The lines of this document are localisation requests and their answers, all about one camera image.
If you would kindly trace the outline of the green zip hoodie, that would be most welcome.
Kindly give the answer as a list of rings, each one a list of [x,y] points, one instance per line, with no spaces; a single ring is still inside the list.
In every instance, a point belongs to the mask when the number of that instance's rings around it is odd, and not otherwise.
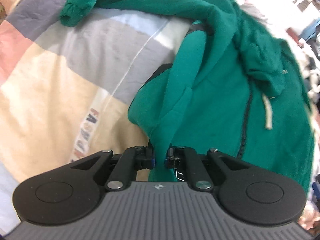
[[[313,163],[310,103],[285,40],[235,0],[67,0],[76,26],[94,8],[192,20],[173,63],[157,68],[132,101],[129,120],[153,145],[149,181],[175,181],[170,146],[210,148],[295,180],[308,191]]]

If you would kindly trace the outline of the pile of clothes on bed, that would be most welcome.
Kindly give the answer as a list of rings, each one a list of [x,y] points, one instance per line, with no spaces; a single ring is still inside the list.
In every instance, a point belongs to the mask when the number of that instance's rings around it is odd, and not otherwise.
[[[299,47],[293,48],[292,51],[299,64],[307,95],[312,103],[317,104],[319,103],[319,59],[312,50],[312,46],[316,44],[315,39],[311,38],[306,42],[292,28],[288,28],[286,32]]]

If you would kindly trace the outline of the patchwork colour bed quilt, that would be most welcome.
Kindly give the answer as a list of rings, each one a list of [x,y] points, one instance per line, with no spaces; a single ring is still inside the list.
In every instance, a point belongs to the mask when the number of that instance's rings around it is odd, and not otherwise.
[[[94,8],[61,24],[67,0],[1,0],[1,233],[19,222],[19,182],[102,148],[146,145],[127,117],[137,91],[171,63],[191,20]]]

